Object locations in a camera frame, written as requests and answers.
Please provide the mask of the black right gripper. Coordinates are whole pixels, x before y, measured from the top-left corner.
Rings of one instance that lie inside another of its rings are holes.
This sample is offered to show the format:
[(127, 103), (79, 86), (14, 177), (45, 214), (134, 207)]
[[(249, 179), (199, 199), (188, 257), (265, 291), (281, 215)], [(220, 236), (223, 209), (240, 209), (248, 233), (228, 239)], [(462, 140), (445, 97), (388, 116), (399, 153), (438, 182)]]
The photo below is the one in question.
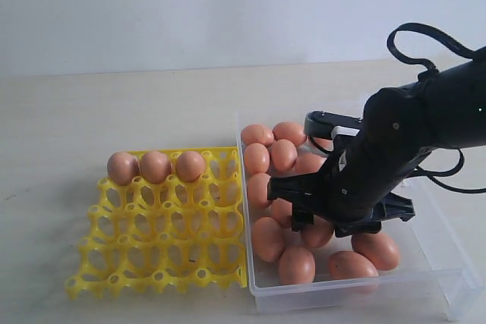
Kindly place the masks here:
[(393, 192), (421, 163), (421, 153), (384, 151), (369, 143), (350, 143), (315, 173), (271, 177), (267, 199), (292, 205), (291, 229), (313, 225), (316, 216), (331, 222), (338, 237), (376, 234), (382, 223), (415, 217), (411, 199)]

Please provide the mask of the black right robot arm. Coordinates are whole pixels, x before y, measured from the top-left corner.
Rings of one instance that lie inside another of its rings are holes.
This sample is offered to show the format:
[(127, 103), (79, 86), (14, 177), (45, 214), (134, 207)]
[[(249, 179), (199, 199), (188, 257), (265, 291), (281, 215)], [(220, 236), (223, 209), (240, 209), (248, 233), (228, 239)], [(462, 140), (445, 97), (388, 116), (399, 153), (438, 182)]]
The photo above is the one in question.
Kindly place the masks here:
[(386, 87), (353, 118), (313, 111), (305, 133), (333, 141), (315, 173), (271, 178), (267, 196), (292, 204), (292, 229), (321, 217), (336, 235), (377, 233), (383, 222), (410, 220), (412, 201), (394, 193), (406, 178), (424, 175), (421, 163), (436, 149), (485, 144), (485, 51), (439, 71), (429, 64), (415, 83)]

